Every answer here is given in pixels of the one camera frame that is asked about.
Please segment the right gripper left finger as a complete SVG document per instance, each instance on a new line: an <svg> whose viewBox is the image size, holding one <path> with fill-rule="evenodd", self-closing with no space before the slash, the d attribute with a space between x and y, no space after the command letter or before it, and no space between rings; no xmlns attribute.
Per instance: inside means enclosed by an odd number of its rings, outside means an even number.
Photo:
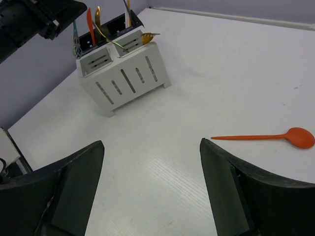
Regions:
<svg viewBox="0 0 315 236"><path fill-rule="evenodd" d="M102 141L96 141L28 174L1 174L0 234L85 235L104 154Z"/></svg>

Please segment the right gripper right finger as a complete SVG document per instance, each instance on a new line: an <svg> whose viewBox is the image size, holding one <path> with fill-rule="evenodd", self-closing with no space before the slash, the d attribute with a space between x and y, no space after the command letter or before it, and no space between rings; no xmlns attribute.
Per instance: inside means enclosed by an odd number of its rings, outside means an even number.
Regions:
<svg viewBox="0 0 315 236"><path fill-rule="evenodd" d="M266 171L205 138L200 156L218 235L314 235L313 183Z"/></svg>

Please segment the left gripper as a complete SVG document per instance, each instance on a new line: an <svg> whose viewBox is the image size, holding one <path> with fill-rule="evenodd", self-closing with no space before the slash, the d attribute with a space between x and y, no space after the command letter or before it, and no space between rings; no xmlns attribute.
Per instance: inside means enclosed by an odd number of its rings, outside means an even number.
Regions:
<svg viewBox="0 0 315 236"><path fill-rule="evenodd" d="M76 0L25 0L24 4L35 16L38 34L51 40L87 10L84 3Z"/></svg>

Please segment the orange plastic knife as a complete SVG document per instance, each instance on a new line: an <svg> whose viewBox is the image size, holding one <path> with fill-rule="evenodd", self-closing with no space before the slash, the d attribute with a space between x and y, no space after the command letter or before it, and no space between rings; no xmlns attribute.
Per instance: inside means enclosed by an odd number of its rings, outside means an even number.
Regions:
<svg viewBox="0 0 315 236"><path fill-rule="evenodd" d="M92 44L93 46L95 46L96 40L95 40L95 33L94 33L94 27L93 27L92 12L90 8L87 9L86 20L87 20L87 25L90 31L90 36L92 39Z"/></svg>

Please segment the gold knife black handle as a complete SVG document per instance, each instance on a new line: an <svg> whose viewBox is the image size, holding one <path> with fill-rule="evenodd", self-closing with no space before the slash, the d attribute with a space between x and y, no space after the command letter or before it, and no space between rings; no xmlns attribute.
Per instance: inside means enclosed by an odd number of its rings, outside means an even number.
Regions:
<svg viewBox="0 0 315 236"><path fill-rule="evenodd" d="M102 34L101 34L102 30L101 30L101 23L100 23L100 6L97 6L97 8L95 10L94 22L97 26L96 34L95 34L96 43L99 44L103 39Z"/></svg>

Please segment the iridescent blue purple fork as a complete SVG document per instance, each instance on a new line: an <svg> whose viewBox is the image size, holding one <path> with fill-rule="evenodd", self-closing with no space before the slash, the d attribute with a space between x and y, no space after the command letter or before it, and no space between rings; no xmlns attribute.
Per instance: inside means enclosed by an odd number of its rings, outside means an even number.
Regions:
<svg viewBox="0 0 315 236"><path fill-rule="evenodd" d="M98 31L98 33L99 33L102 37L104 37L107 42L113 43L113 44L115 44L116 46L120 47L123 51L129 53L129 51L128 51L125 47L123 47L121 44L110 40L110 39L101 31L101 29L96 25L96 23L95 23L94 21L92 21L92 24L93 24L93 26L96 28L96 30Z"/></svg>

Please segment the white chopstick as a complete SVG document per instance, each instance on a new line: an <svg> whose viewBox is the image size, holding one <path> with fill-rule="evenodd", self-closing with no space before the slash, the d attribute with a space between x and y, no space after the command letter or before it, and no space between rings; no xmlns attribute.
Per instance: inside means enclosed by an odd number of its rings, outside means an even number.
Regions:
<svg viewBox="0 0 315 236"><path fill-rule="evenodd" d="M131 17L129 16L129 13L127 11L127 4L126 4L126 0L124 0L124 4L125 4L125 27L126 29L132 26L132 22L131 22Z"/></svg>

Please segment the orange plastic spoon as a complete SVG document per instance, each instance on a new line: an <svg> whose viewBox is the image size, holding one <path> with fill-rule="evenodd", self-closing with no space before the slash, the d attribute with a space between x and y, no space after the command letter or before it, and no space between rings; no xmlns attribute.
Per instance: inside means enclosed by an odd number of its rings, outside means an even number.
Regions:
<svg viewBox="0 0 315 236"><path fill-rule="evenodd" d="M215 136L213 140L235 140L235 141L252 141L252 140L286 140L291 145L300 149L309 149L315 145L314 135L300 127L290 128L286 133L277 135L234 135L234 136Z"/></svg>

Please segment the gold ornate fork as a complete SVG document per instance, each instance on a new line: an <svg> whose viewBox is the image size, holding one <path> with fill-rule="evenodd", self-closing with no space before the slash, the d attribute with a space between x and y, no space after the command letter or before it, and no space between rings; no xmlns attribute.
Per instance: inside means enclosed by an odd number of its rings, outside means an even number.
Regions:
<svg viewBox="0 0 315 236"><path fill-rule="evenodd" d="M159 33L151 33L151 32L147 32L147 33L143 33L140 36L141 42L143 45L148 44L149 42L151 42L153 40L153 38L155 36L159 35Z"/></svg>

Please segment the iridescent metal spoon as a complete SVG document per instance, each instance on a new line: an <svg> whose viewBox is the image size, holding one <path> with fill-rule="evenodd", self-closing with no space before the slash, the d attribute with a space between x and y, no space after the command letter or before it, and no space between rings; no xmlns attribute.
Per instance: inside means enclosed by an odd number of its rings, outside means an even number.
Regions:
<svg viewBox="0 0 315 236"><path fill-rule="evenodd" d="M76 59L79 59L82 56L82 49L80 46L80 40L77 32L76 21L73 21L73 55Z"/></svg>

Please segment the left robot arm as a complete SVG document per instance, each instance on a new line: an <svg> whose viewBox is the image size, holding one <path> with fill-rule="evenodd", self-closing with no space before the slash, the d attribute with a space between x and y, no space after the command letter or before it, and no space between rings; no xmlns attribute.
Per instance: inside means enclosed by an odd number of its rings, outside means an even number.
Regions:
<svg viewBox="0 0 315 236"><path fill-rule="evenodd" d="M53 40L87 10L76 0L2 0L0 61L39 34Z"/></svg>

